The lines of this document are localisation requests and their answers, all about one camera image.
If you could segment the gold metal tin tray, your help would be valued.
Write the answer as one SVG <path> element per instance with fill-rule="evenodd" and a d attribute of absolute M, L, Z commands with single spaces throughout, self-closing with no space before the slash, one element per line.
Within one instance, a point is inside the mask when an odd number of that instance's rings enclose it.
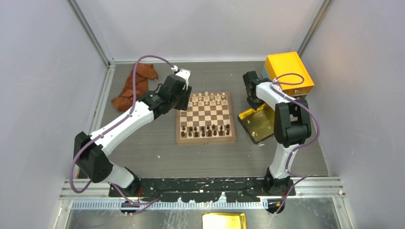
<path fill-rule="evenodd" d="M 241 112 L 238 122 L 254 145 L 274 137 L 275 112 L 267 104 L 262 104 L 256 110 L 249 108 Z"/>

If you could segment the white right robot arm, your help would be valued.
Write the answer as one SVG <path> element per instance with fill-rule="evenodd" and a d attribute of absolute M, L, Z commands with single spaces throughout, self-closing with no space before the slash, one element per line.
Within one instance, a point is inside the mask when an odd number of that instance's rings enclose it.
<path fill-rule="evenodd" d="M 281 179 L 290 176 L 290 161 L 312 131 L 308 103 L 287 95 L 280 86 L 300 85 L 305 78 L 298 73 L 285 73 L 273 80 L 260 79 L 255 71 L 250 71 L 243 75 L 243 81 L 251 108 L 257 110 L 266 104 L 275 112 L 274 137 L 277 148 L 266 173 L 270 180 L 265 183 L 265 189 L 269 195 L 277 196 L 284 189 Z"/>

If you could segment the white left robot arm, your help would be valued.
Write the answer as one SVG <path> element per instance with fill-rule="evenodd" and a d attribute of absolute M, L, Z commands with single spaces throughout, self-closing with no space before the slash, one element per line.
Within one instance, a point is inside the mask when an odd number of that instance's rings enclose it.
<path fill-rule="evenodd" d="M 192 87 L 191 73 L 181 69 L 169 75 L 160 89 L 144 93 L 118 118 L 87 135 L 75 137 L 74 163 L 93 183 L 106 181 L 120 187 L 128 197 L 139 191 L 139 179 L 128 168 L 112 163 L 108 156 L 132 133 L 171 109 L 187 110 Z"/>

